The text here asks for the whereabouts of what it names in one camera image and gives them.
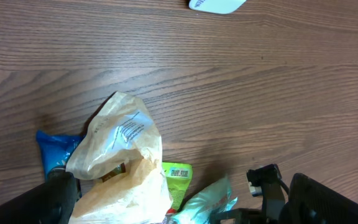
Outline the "green snack packet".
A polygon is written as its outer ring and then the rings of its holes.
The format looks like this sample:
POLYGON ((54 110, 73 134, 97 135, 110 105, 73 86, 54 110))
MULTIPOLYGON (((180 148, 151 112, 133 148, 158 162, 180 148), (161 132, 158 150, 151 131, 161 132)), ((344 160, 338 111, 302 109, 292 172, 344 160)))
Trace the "green snack packet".
POLYGON ((182 164, 175 162, 163 162, 162 167, 167 178, 168 189, 173 198, 171 208, 168 210, 163 224, 174 223, 171 216, 179 211, 186 191, 191 183, 193 176, 193 168, 190 164, 182 164))

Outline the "blue Oreo cookie pack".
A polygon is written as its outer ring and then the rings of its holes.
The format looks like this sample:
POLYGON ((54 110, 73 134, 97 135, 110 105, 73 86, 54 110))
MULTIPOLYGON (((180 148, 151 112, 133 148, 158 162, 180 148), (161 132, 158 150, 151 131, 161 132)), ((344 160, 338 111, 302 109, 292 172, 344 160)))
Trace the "blue Oreo cookie pack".
POLYGON ((65 172, 67 162, 83 136, 48 135, 38 130, 35 135, 41 153, 45 180, 65 172))

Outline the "beige paper-like bag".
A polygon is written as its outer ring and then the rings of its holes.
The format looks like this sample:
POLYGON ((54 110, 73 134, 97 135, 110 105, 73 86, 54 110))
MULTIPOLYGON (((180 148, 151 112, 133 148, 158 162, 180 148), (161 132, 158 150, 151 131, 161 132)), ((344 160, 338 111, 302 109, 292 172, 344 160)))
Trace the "beige paper-like bag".
POLYGON ((70 223, 160 223, 173 199, 162 167, 162 136, 142 99, 115 92, 93 117, 66 170, 94 186, 70 223))

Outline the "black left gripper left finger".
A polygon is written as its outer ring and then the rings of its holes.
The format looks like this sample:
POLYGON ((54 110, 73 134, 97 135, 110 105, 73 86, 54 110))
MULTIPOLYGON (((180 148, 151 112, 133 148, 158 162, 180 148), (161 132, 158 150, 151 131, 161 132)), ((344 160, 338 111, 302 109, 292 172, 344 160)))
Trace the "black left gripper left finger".
POLYGON ((61 172, 0 205, 0 224, 67 224, 80 196, 78 180, 69 172, 61 172))

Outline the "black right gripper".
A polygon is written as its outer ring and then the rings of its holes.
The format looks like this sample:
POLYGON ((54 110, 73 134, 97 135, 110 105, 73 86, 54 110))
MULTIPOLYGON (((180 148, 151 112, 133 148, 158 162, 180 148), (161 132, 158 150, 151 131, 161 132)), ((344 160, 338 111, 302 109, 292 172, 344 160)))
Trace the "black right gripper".
POLYGON ((288 223, 288 216, 282 215, 278 219, 273 219, 263 216, 261 210, 237 208, 226 212, 212 213, 209 217, 211 224, 220 224, 230 220, 235 224, 284 224, 288 223))

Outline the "teal tissue pack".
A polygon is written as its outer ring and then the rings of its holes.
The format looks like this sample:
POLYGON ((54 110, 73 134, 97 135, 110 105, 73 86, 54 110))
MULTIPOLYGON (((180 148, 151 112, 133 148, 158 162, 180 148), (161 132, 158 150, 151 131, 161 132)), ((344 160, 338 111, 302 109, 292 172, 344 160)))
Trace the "teal tissue pack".
POLYGON ((231 195, 231 183, 225 175, 190 198, 172 220, 179 224, 209 223, 211 214, 229 211, 236 204, 237 198, 231 199, 231 195))

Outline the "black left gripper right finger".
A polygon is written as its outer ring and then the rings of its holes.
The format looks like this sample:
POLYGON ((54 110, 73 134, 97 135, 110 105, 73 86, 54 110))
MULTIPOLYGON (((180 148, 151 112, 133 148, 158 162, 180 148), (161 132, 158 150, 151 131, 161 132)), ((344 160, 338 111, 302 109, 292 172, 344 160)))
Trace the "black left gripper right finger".
POLYGON ((291 181, 288 211, 297 224, 358 224, 357 203, 301 173, 291 181))

